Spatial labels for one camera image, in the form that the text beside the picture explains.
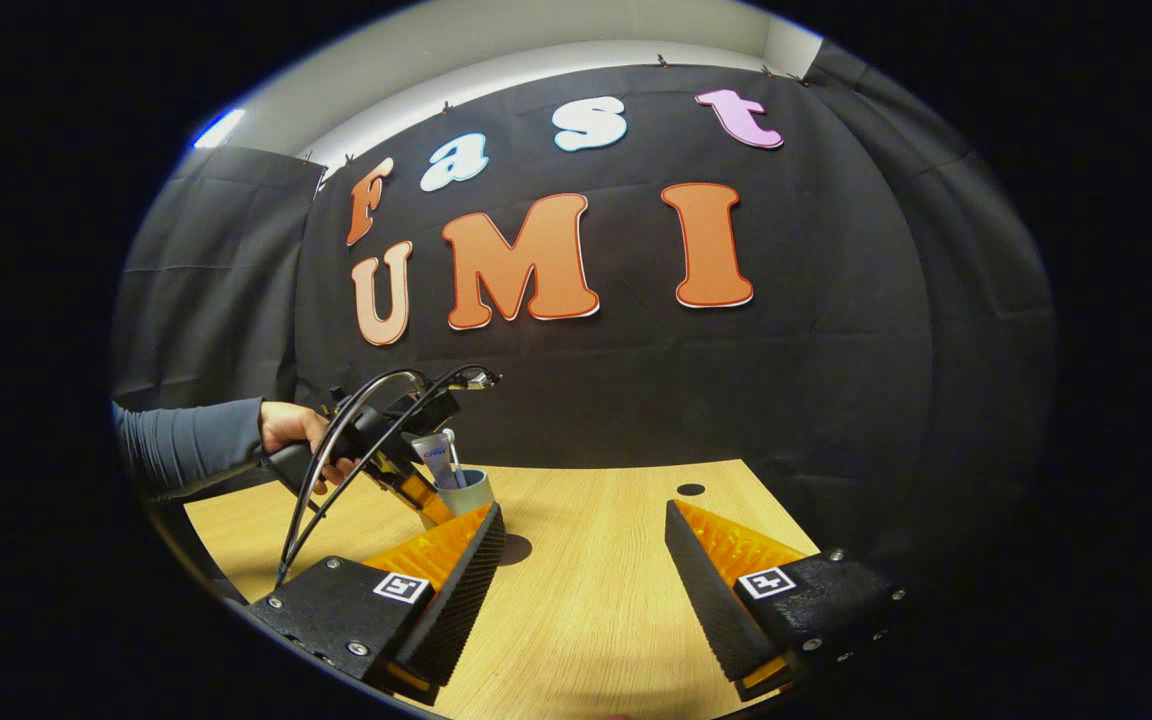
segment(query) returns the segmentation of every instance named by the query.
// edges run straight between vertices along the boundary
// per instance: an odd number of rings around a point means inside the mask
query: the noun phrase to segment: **gray sleeve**
[[[119,449],[132,482],[151,495],[177,497],[202,480],[251,464],[262,452],[262,401],[144,414],[114,404]]]

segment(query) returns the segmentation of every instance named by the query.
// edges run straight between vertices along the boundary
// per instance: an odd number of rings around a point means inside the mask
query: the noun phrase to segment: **black backdrop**
[[[364,15],[356,3],[70,10],[59,31],[41,13],[0,12],[0,86],[15,90],[0,99],[0,438],[37,429],[28,482],[0,482],[0,706],[376,717],[314,667],[270,653],[180,574],[118,482],[99,353],[129,238],[192,130]],[[1098,717],[1152,717],[1152,661],[1139,660],[1152,653],[1134,653],[1152,638],[1152,174],[1140,152],[1152,154],[1152,94],[1140,101],[1152,13],[1123,15],[1132,32],[1116,37],[1105,18],[1049,3],[785,12],[900,78],[996,169],[1051,273],[1061,367],[1039,482],[980,560],[988,573],[796,715],[1029,717],[1076,695]],[[234,50],[238,35],[248,51]],[[22,328],[22,309],[46,324]],[[1069,533],[1083,530],[1094,533],[1071,564]],[[1092,630],[1076,674],[1075,626]]]
[[[296,400],[324,404],[334,384],[388,369],[483,361],[506,382],[465,396],[452,423],[475,462],[738,457],[818,543],[902,582],[941,579],[992,539],[1038,455],[1055,369],[1043,262],[983,160],[927,106],[832,41],[804,79],[584,70],[471,100],[353,159],[306,222]],[[785,145],[728,136],[695,100],[718,88],[760,103],[759,123]],[[626,136],[559,150],[553,111],[602,94],[626,105]],[[463,132],[486,136],[486,168],[422,191],[430,152]],[[349,247],[353,189],[385,158],[394,170],[374,225]],[[682,182],[740,195],[732,228],[749,304],[675,300],[684,252],[660,191]],[[485,328],[449,327],[444,225],[480,211],[513,242],[532,202],[561,192],[589,200],[579,242],[598,313],[506,320],[498,309]],[[407,332],[373,346],[357,329],[349,270],[404,241]],[[378,273],[381,318],[388,274]]]
[[[114,306],[113,397],[129,410],[290,397],[291,318],[320,165],[189,152],[147,210]]]

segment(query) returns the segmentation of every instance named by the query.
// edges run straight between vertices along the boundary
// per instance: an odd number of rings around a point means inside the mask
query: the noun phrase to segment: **table surface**
[[[723,679],[664,544],[666,502],[677,498],[809,555],[819,552],[744,462],[482,468],[507,532],[526,538],[531,553],[497,569],[435,706],[411,705],[470,720],[710,719],[753,705]],[[682,497],[685,483],[705,491]],[[293,506],[287,488],[268,483],[185,509],[215,563],[252,601],[274,589]],[[326,555],[364,561],[422,532],[415,511],[359,477],[291,575]]]

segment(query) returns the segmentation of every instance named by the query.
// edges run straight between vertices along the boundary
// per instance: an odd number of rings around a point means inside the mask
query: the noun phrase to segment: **black cable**
[[[333,492],[332,495],[326,498],[326,500],[323,502],[320,507],[320,510],[316,513],[314,518],[310,520],[310,523],[308,523],[308,525],[305,526],[305,533],[302,533],[300,541],[294,544],[294,547],[291,548],[291,554],[287,558],[287,560],[285,560],[285,562],[280,562],[279,578],[275,579],[274,583],[275,588],[278,588],[278,585],[283,583],[285,575],[287,574],[285,573],[285,570],[291,569],[293,562],[296,562],[296,556],[298,555],[298,553],[301,553],[301,548],[305,547],[305,543],[308,541],[308,538],[310,538],[310,533],[314,531],[316,525],[319,524],[319,520],[324,518],[328,508],[332,506],[333,502],[335,502],[335,498],[338,498],[340,493],[344,492],[344,488],[348,487],[349,483],[351,483],[353,479],[357,477],[362,468],[364,468],[364,465],[366,464],[367,460],[370,460],[372,455],[376,455],[377,450],[380,450],[380,446],[384,445],[384,442],[387,441],[387,439],[389,439],[392,434],[396,433],[400,429],[403,427],[403,424],[408,420],[408,418],[411,418],[412,415],[416,415],[419,412],[419,410],[424,409],[424,407],[429,404],[429,401],[435,395],[438,395],[438,389],[440,387],[450,381],[453,377],[456,377],[457,374],[465,372],[465,370],[468,369],[475,369],[475,367],[484,370],[484,372],[486,373],[492,373],[492,370],[488,370],[483,365],[470,364],[470,365],[462,365],[457,369],[452,370],[448,373],[442,374],[442,377],[435,379],[433,386],[430,386],[429,391],[425,391],[425,395],[422,395],[420,400],[417,400],[416,402],[412,403],[411,407],[408,407],[406,414],[399,416],[399,418],[394,420],[394,423],[389,426],[389,429],[385,430],[384,434],[380,435],[380,439],[376,441],[376,445],[371,446],[370,450],[366,452],[366,455],[362,457],[361,462],[358,462],[358,464],[355,465],[355,468],[351,471],[349,471],[343,482],[339,484],[338,488],[335,488],[335,492]]]
[[[381,382],[387,382],[388,379],[402,374],[415,376],[420,379],[420,382],[429,386],[429,378],[419,370],[401,369],[392,370],[392,372],[388,373],[380,373],[379,376],[372,378],[371,381],[362,384],[362,386],[339,407],[338,414],[333,416],[332,420],[328,420],[328,426],[323,433],[323,442],[320,442],[317,450],[314,450],[314,455],[311,456],[310,464],[308,464],[305,470],[305,477],[301,479],[301,492],[296,495],[296,509],[291,511],[291,523],[288,524],[287,537],[283,538],[283,552],[282,555],[279,556],[278,578],[275,578],[274,583],[275,588],[283,583],[285,577],[287,577],[287,570],[291,568],[291,561],[283,561],[283,559],[287,558],[288,552],[291,551],[291,543],[293,539],[296,538],[301,518],[305,516],[305,507],[308,506],[308,501],[310,501],[310,493],[317,482],[317,475],[321,471],[319,470],[319,464],[324,460],[324,455],[328,454],[329,447],[334,446],[335,437],[340,437],[340,434],[342,434],[344,424],[348,423],[349,414],[351,412],[353,407],[358,404],[361,397],[365,397],[370,391],[378,388]],[[319,507],[319,511],[317,511],[317,514],[321,514],[321,511],[325,510],[326,507],[321,506]]]

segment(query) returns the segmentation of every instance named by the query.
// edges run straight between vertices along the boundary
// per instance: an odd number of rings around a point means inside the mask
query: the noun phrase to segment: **gray cup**
[[[457,518],[465,515],[467,511],[475,511],[488,502],[495,502],[492,482],[488,480],[486,470],[477,468],[462,468],[461,470],[465,473],[467,487],[438,490],[438,497]]]

